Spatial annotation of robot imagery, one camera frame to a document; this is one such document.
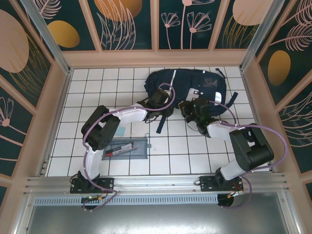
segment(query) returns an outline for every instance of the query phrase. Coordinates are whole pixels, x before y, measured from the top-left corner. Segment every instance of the blue sticky note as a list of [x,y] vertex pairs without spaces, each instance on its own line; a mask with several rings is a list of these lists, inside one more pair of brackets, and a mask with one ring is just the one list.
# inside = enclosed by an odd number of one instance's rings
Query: blue sticky note
[[125,127],[118,127],[115,136],[117,137],[123,137],[125,135],[126,128]]

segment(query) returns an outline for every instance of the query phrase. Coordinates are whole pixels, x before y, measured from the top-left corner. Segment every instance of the cable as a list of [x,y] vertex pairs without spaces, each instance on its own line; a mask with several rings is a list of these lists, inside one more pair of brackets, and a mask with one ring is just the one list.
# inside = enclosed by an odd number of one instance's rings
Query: cable
[[227,126],[227,127],[237,127],[237,128],[260,128],[260,129],[265,129],[265,130],[268,130],[268,131],[270,131],[272,133],[275,133],[282,140],[282,142],[284,144],[284,154],[283,154],[283,156],[281,157],[281,159],[278,162],[270,164],[268,166],[254,168],[254,169],[252,169],[252,170],[250,170],[248,172],[245,172],[245,173],[241,174],[240,176],[244,176],[245,174],[247,174],[247,173],[249,173],[251,171],[265,169],[265,168],[271,168],[271,167],[277,166],[277,165],[281,164],[285,160],[285,158],[287,156],[287,153],[288,153],[287,142],[284,139],[284,137],[280,133],[275,131],[274,129],[268,128],[268,127],[265,127],[265,126],[260,126],[260,125],[253,125],[253,124],[251,124],[251,125],[233,125],[233,124],[229,124],[229,123],[221,123],[221,125],[224,125],[224,126]]
[[[282,140],[282,142],[283,142],[283,144],[284,144],[284,154],[283,154],[283,156],[281,157],[281,159],[280,159],[278,162],[273,163],[273,164],[270,164],[270,165],[268,165],[268,166],[263,166],[263,167],[254,168],[253,171],[255,171],[255,170],[260,170],[260,169],[265,169],[265,168],[271,168],[271,167],[277,166],[277,165],[281,164],[281,163],[285,160],[285,158],[286,158],[286,156],[287,156],[287,153],[288,153],[288,145],[287,145],[287,142],[286,142],[286,140],[284,139],[284,137],[283,137],[279,132],[275,131],[275,130],[272,129],[272,128],[268,128],[268,127],[260,126],[260,125],[254,125],[254,124],[250,124],[250,125],[237,125],[237,124],[236,124],[235,115],[233,114],[233,112],[232,112],[227,106],[225,106],[225,105],[223,105],[223,104],[221,104],[221,103],[215,102],[215,101],[209,101],[209,102],[210,102],[210,103],[218,104],[218,105],[220,105],[220,106],[223,106],[223,107],[224,107],[225,109],[227,109],[227,110],[231,113],[231,115],[233,116],[234,124],[224,123],[224,122],[220,121],[220,122],[221,122],[221,125],[227,126],[227,127],[236,127],[236,128],[260,128],[260,129],[265,129],[265,130],[268,130],[268,131],[270,131],[270,132],[276,134],[276,135]],[[245,173],[241,174],[240,176],[244,176],[245,174],[249,173],[250,171],[245,172]]]
[[190,128],[190,129],[192,129],[194,132],[198,132],[198,130],[194,130],[193,128],[191,128],[190,127],[190,125],[189,125],[189,123],[185,120],[185,122],[186,122],[186,125]]
[[154,122],[156,119],[158,118],[158,116],[156,116],[154,119],[152,119],[152,120],[150,120],[150,121],[145,121],[145,123],[152,123],[152,122]]
[[[284,139],[284,137],[283,137],[279,132],[275,131],[275,130],[272,129],[272,128],[268,128],[268,127],[260,126],[260,125],[253,125],[253,124],[251,124],[251,125],[237,125],[237,124],[236,124],[235,115],[233,114],[233,112],[232,112],[227,106],[225,106],[225,105],[223,105],[223,104],[221,104],[221,103],[218,103],[218,102],[214,102],[214,101],[209,101],[209,102],[210,102],[210,103],[218,104],[218,105],[220,105],[220,106],[223,106],[223,107],[224,107],[225,109],[227,109],[227,110],[231,113],[231,115],[233,116],[234,124],[229,124],[229,123],[225,123],[225,122],[220,121],[220,122],[221,122],[221,125],[227,126],[227,127],[236,127],[236,128],[260,128],[260,129],[265,129],[265,130],[268,130],[268,131],[270,131],[270,132],[276,134],[276,135],[282,140],[282,142],[283,142],[283,144],[284,144],[284,154],[283,154],[283,156],[281,157],[281,159],[280,159],[278,162],[273,163],[273,164],[270,164],[270,165],[268,165],[268,166],[257,167],[257,168],[254,168],[253,170],[250,170],[250,171],[256,171],[256,170],[260,170],[260,169],[271,168],[271,167],[274,167],[274,166],[277,166],[277,165],[281,164],[281,163],[286,159],[286,156],[287,156],[287,153],[288,153],[288,145],[287,145],[287,142],[286,142],[286,140]],[[249,193],[249,197],[248,197],[247,201],[246,201],[244,204],[242,204],[242,205],[240,205],[240,206],[237,206],[237,207],[225,207],[226,209],[238,209],[238,208],[242,208],[242,207],[246,206],[246,205],[249,203],[249,201],[250,201],[250,199],[251,199],[251,197],[252,197],[253,189],[252,189],[251,183],[249,182],[249,180],[247,180],[247,179],[244,177],[244,175],[246,175],[246,174],[249,173],[250,171],[245,172],[245,173],[243,173],[243,174],[240,175],[244,180],[247,181],[247,183],[248,183],[248,185],[249,185],[249,188],[250,188],[250,193]]]
[[70,177],[70,179],[69,179],[69,182],[70,182],[70,183],[72,183],[72,179],[73,179],[75,176],[78,176],[78,173],[77,173],[77,174],[74,174],[72,177]]
[[217,104],[217,105],[219,105],[219,106],[222,106],[222,107],[224,107],[226,110],[228,110],[228,111],[231,113],[231,115],[233,116],[234,124],[236,125],[236,118],[235,118],[235,115],[234,115],[234,113],[230,110],[229,107],[227,107],[226,105],[223,105],[223,104],[221,104],[221,103],[219,103],[219,102],[215,102],[215,101],[209,101],[209,102],[210,102],[210,103],[213,103],[213,104]]
[[199,183],[199,184],[197,184],[197,182],[199,182],[199,181],[200,181],[200,179],[195,180],[195,181],[194,181],[194,185],[199,186],[199,185],[200,185],[200,183]]
[[250,202],[250,199],[252,198],[252,193],[253,193],[252,184],[245,177],[242,176],[242,178],[247,181],[247,183],[249,185],[249,189],[250,189],[247,201],[245,203],[243,203],[242,205],[239,205],[239,206],[235,206],[235,207],[221,206],[221,208],[225,208],[225,209],[228,209],[228,210],[240,209],[240,208],[243,208],[244,206],[246,206]]
[[105,117],[109,116],[109,115],[112,115],[112,114],[115,114],[115,113],[119,113],[120,111],[126,111],[126,110],[132,110],[132,109],[139,109],[139,110],[145,110],[145,111],[162,111],[164,109],[166,109],[167,107],[169,107],[171,104],[173,104],[174,100],[175,100],[175,97],[176,97],[176,92],[175,92],[175,89],[173,88],[172,85],[168,84],[168,83],[162,83],[159,85],[158,88],[160,88],[161,86],[163,85],[167,85],[169,86],[171,89],[172,89],[172,93],[173,93],[173,96],[172,96],[172,100],[169,102],[168,105],[164,106],[164,107],[161,107],[161,108],[158,108],[158,109],[151,109],[151,108],[145,108],[145,107],[140,107],[140,106],[131,106],[131,107],[125,107],[125,108],[121,108],[121,109],[118,109],[118,110],[114,110],[112,112],[108,112],[104,115],[102,115],[100,118],[97,119],[97,121],[95,121],[91,127],[88,129],[88,131],[86,132],[86,134],[84,135],[83,139],[82,139],[82,145],[86,148],[86,153],[84,154],[84,157],[83,157],[83,171],[85,173],[85,176],[87,178],[87,180],[95,187],[101,189],[101,190],[104,190],[104,191],[107,191],[107,192],[114,192],[115,194],[112,195],[107,201],[105,201],[102,205],[100,206],[97,206],[95,207],[94,209],[92,210],[88,210],[84,207],[84,204],[83,204],[83,208],[84,208],[84,211],[89,211],[89,212],[92,212],[92,211],[96,211],[102,207],[104,207],[108,202],[110,202],[116,195],[117,195],[117,191],[116,190],[110,190],[110,189],[106,189],[102,186],[99,186],[97,184],[95,184],[89,177],[88,173],[87,173],[87,169],[86,169],[86,160],[87,160],[87,155],[88,155],[88,152],[90,150],[90,147],[86,144],[86,139],[88,137],[88,135],[90,134],[90,132],[94,129],[94,127],[102,120],[104,119]]
[[238,185],[237,185],[235,182],[233,182],[233,185],[234,185],[238,190],[243,191],[240,187],[238,187]]

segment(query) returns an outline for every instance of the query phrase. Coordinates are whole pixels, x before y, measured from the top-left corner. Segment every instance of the dark teal wallpaper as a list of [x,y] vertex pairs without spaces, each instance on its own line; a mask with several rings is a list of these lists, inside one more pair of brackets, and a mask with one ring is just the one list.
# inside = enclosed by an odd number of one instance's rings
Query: dark teal wallpaper
[[0,75],[37,105],[51,64],[8,0],[0,1]]
[[4,195],[5,195],[6,190],[7,190],[6,187],[0,186],[0,207],[1,207],[2,201],[4,199]]
[[88,0],[103,50],[152,49],[150,0]]
[[287,7],[289,1],[290,1],[290,0],[285,0],[285,1],[284,1],[284,4],[283,4],[282,9],[281,9],[280,12],[278,13],[278,15],[277,15],[276,19],[274,20],[274,23],[272,24],[270,30],[269,30],[268,33],[266,34],[266,36],[265,36],[264,40],[262,41],[262,43],[260,44],[260,46],[259,46],[259,48],[258,48],[258,50],[257,50],[257,52],[256,52],[256,54],[255,54],[256,56],[258,56],[259,53],[261,52],[261,50],[262,50],[264,44],[267,42],[267,39],[268,39],[269,35],[272,33],[272,31],[273,31],[273,29],[275,28],[277,22],[278,22],[279,19],[281,18],[281,16],[282,16],[282,14],[283,14],[285,8]]
[[310,195],[310,199],[312,201],[312,183],[306,184],[306,187],[307,187],[308,193]]
[[160,0],[159,49],[208,49],[220,0]]
[[0,174],[12,176],[32,117],[0,87]]
[[230,0],[216,49],[247,49],[270,1]]
[[21,9],[23,10],[23,12],[25,13],[25,15],[28,17],[28,20],[30,21],[30,23],[32,24],[33,28],[35,29],[35,31],[37,32],[37,34],[40,36],[41,41],[44,43],[45,47],[47,48],[47,50],[49,51],[50,55],[52,58],[54,58],[54,55],[52,54],[50,48],[47,46],[47,44],[45,43],[44,39],[42,38],[40,32],[38,31],[37,27],[34,25],[33,21],[29,18],[29,15],[27,14],[25,8],[23,7],[23,4],[20,2],[20,0],[17,1],[19,6],[21,7]]
[[275,104],[312,69],[312,2],[298,0],[260,61]]
[[35,0],[62,51],[95,50],[78,0]]
[[280,112],[301,173],[312,170],[312,83]]

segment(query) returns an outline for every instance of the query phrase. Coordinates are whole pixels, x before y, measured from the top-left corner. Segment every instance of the gray tray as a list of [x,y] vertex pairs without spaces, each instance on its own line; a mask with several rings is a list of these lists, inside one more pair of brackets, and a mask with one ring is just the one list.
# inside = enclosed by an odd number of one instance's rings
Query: gray tray
[[[123,146],[133,142],[133,147],[136,150],[126,152],[117,156],[105,157],[106,151],[118,146]],[[123,138],[113,139],[111,144],[103,151],[102,160],[127,160],[127,159],[147,159],[147,148],[150,148],[147,144],[147,137],[141,138]]]

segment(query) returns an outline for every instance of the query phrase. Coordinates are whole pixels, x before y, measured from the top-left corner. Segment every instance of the marker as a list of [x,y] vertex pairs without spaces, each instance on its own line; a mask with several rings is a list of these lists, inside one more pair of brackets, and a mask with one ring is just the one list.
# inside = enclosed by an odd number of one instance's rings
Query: marker
[[129,143],[127,145],[123,145],[123,146],[119,146],[117,148],[108,150],[105,154],[105,157],[111,157],[111,156],[115,156],[115,155],[120,155],[122,153],[125,153],[131,149],[133,149],[133,143]]

